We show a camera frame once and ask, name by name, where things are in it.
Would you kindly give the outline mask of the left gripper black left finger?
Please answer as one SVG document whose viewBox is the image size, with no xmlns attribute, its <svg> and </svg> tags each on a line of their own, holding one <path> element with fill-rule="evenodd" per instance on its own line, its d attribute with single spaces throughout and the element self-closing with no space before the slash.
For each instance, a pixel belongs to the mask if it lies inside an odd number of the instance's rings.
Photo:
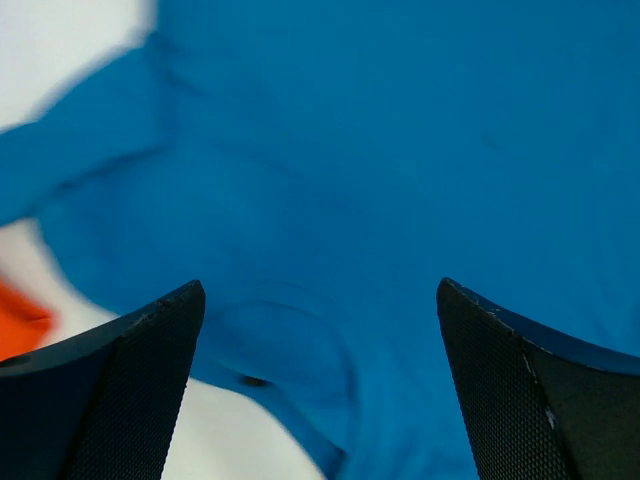
<svg viewBox="0 0 640 480">
<path fill-rule="evenodd" d="M 161 478 L 204 309 L 192 281 L 2 361 L 2 479 Z"/>
</svg>

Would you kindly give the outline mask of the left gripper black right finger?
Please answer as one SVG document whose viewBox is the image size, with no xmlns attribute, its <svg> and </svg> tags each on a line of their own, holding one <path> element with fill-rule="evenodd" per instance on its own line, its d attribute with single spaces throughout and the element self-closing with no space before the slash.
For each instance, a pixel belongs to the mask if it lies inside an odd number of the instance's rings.
<svg viewBox="0 0 640 480">
<path fill-rule="evenodd" d="M 639 359 L 444 278 L 437 315 L 482 479 L 639 478 Z"/>
</svg>

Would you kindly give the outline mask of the blue t shirt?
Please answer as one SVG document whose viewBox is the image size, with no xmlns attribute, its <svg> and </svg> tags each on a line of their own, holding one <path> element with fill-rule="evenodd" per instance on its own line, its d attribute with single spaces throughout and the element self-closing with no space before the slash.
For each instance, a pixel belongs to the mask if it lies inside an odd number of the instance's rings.
<svg viewBox="0 0 640 480">
<path fill-rule="evenodd" d="M 450 277 L 639 351 L 635 1 L 160 1 L 1 136 L 1 220 L 122 314 L 192 280 L 191 370 L 331 479 L 472 479 Z"/>
</svg>

